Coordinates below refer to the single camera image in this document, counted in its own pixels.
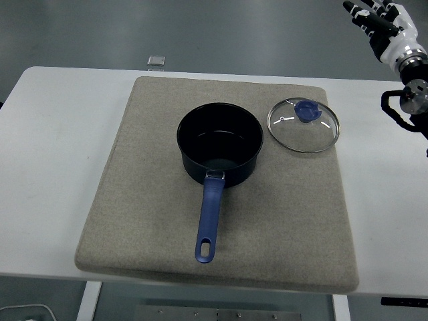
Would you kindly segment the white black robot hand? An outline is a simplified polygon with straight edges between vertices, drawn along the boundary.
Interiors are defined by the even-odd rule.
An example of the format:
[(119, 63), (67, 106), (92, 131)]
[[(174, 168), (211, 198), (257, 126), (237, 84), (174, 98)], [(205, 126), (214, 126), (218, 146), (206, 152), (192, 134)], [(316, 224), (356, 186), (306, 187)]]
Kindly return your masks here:
[(352, 1), (343, 7), (350, 13), (352, 23), (369, 38), (376, 59), (392, 68), (410, 51), (425, 53), (417, 43), (418, 31), (407, 10), (394, 1), (364, 1), (363, 8)]

